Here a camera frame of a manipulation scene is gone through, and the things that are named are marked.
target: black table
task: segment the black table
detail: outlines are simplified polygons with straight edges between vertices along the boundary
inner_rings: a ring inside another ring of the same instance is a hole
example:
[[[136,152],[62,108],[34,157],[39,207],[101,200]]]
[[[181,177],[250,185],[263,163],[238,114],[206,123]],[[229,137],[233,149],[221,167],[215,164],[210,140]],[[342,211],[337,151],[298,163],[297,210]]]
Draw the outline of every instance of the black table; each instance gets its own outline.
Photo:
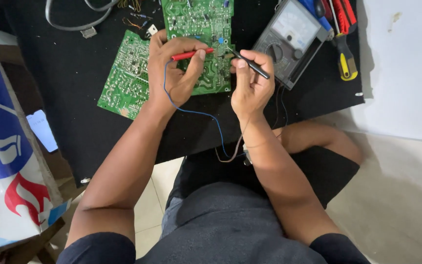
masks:
[[[232,43],[237,50],[251,49],[274,15],[278,0],[235,0],[232,18]],[[350,1],[355,7],[355,0]],[[93,1],[96,6],[108,0]],[[77,183],[92,177],[106,155],[131,124],[131,120],[97,107],[110,68],[126,29],[140,36],[145,30],[124,25],[131,9],[115,8],[106,21],[96,26],[98,34],[84,39],[80,32],[65,32],[51,27],[44,16],[45,1],[5,0],[3,8],[17,36],[28,70],[32,73],[44,101],[44,111],[58,146],[68,160]],[[164,28],[157,0],[143,0],[144,14],[153,16],[158,29]],[[102,16],[89,9],[83,0],[56,0],[52,20],[63,26],[77,26]],[[358,32],[348,36],[348,45],[359,66]],[[325,43],[296,86],[270,100],[265,116],[274,128],[350,106],[364,103],[360,76],[344,82],[339,77],[336,51]],[[240,128],[232,111],[231,93],[193,96],[184,109],[203,111],[219,119],[224,141],[237,141]],[[197,114],[177,112],[164,132],[156,163],[221,145],[215,121]]]

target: hand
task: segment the hand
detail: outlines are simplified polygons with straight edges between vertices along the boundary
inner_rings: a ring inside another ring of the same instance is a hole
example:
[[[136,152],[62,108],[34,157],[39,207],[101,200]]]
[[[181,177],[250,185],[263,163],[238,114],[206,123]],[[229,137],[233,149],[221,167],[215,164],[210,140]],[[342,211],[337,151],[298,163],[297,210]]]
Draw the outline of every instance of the hand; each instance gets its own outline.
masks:
[[[167,65],[166,90],[173,103],[180,107],[191,96],[193,87],[203,71],[206,56],[204,49],[208,45],[189,38],[174,38],[167,41],[166,30],[161,30],[151,37],[149,44],[149,100],[145,103],[154,108],[157,114],[172,116],[176,108],[170,103],[164,91],[164,68],[171,57],[176,54],[196,50],[186,72],[177,69],[177,62]]]
[[[270,74],[270,79],[256,74],[248,63],[242,59],[231,61],[231,73],[237,73],[237,87],[232,94],[231,105],[240,122],[253,122],[264,119],[263,109],[274,92],[273,61],[267,55],[253,51],[241,50],[241,55],[255,61]]]

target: printed circuit board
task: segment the printed circuit board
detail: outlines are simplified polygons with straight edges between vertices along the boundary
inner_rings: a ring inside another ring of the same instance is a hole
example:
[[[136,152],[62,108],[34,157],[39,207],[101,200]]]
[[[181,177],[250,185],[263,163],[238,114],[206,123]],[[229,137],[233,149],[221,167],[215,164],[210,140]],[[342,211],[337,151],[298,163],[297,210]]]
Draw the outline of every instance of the printed circuit board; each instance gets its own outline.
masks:
[[[149,98],[149,41],[126,30],[97,106],[135,119]]]
[[[204,70],[192,95],[231,91],[231,17],[233,0],[162,0],[167,38],[196,38],[214,53],[206,56]],[[190,60],[180,61],[186,70]]]

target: multimeter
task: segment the multimeter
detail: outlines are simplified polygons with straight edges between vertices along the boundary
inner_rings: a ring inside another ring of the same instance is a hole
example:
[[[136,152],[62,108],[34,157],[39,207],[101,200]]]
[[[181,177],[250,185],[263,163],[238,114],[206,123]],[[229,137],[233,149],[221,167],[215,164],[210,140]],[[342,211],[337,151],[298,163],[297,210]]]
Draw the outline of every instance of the multimeter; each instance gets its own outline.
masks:
[[[301,3],[285,0],[253,49],[273,59],[275,78],[291,90],[328,35]]]

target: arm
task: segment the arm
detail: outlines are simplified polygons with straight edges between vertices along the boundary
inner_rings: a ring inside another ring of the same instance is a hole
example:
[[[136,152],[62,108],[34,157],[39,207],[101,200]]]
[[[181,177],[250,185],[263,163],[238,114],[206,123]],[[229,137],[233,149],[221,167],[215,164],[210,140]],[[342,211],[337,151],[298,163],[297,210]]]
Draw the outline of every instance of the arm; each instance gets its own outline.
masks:
[[[301,152],[313,146],[320,146],[359,165],[363,160],[360,149],[343,131],[324,124],[302,121],[275,129],[273,132],[277,136],[280,135],[278,138],[281,144],[290,154]]]
[[[198,50],[186,73],[167,66],[166,89],[178,106],[190,98],[202,73],[207,48],[197,40],[175,38],[166,44],[166,31],[156,33],[149,45],[149,100],[100,165],[73,216],[66,247],[97,232],[116,232],[135,242],[134,206],[152,173],[157,149],[167,122],[176,110],[164,91],[164,68],[170,57]]]
[[[265,80],[254,75],[245,61],[233,60],[231,71],[237,73],[237,88],[232,95],[232,108],[241,123],[256,175],[284,231],[291,239],[306,245],[323,234],[339,233],[307,178],[279,143],[263,116],[263,109],[274,91],[271,58],[254,51],[241,51],[241,54],[272,75],[270,80]]]

